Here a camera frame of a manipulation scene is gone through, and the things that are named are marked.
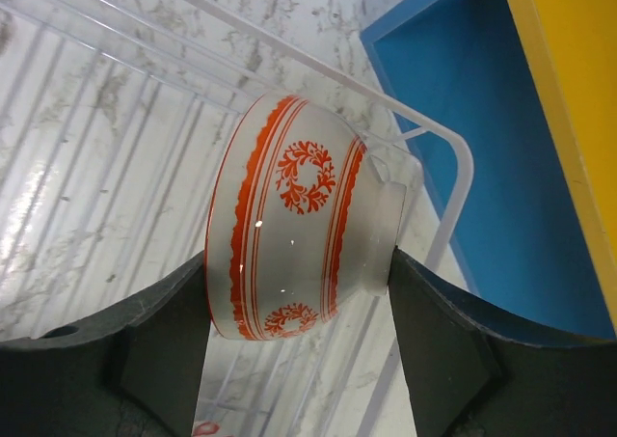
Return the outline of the blue triangle pattern bowl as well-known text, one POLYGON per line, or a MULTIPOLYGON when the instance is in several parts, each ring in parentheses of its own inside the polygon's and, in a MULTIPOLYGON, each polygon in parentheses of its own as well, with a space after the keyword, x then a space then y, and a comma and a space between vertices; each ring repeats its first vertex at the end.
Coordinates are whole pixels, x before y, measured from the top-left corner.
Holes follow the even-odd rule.
POLYGON ((212 421, 197 422, 194 425, 193 437, 221 436, 221 426, 212 421))

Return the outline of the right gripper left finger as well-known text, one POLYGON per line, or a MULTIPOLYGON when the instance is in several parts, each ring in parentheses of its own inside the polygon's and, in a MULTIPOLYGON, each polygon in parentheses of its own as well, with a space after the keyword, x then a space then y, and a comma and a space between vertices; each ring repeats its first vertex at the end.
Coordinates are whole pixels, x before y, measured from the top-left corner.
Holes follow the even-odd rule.
POLYGON ((106 309, 2 342, 2 435, 191 435, 210 327, 196 254, 106 309))

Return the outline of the orange leaf pattern bowl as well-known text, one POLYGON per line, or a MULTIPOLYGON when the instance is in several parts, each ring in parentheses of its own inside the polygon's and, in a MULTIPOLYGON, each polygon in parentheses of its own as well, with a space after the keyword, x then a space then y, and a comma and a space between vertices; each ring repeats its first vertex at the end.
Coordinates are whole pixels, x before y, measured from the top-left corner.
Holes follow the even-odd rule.
POLYGON ((406 192, 340 116, 294 94, 260 96, 230 138, 209 207, 205 282, 219 334, 292 338, 359 292, 384 294, 406 192))

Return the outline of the white wire dish rack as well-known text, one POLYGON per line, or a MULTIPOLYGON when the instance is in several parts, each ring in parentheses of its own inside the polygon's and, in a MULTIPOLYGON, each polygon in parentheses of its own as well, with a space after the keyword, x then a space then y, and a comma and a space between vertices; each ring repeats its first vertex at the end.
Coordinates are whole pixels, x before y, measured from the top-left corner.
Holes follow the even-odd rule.
POLYGON ((1 0, 1 432, 186 436, 213 327, 282 350, 407 206, 358 131, 252 96, 107 0, 1 0))

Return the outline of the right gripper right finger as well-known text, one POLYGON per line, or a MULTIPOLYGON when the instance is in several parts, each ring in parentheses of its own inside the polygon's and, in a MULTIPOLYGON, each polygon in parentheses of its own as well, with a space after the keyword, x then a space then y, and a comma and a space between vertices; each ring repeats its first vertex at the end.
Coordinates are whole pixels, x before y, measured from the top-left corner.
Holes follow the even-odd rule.
POLYGON ((389 299, 417 435, 615 435, 615 341, 507 312, 400 249, 389 299))

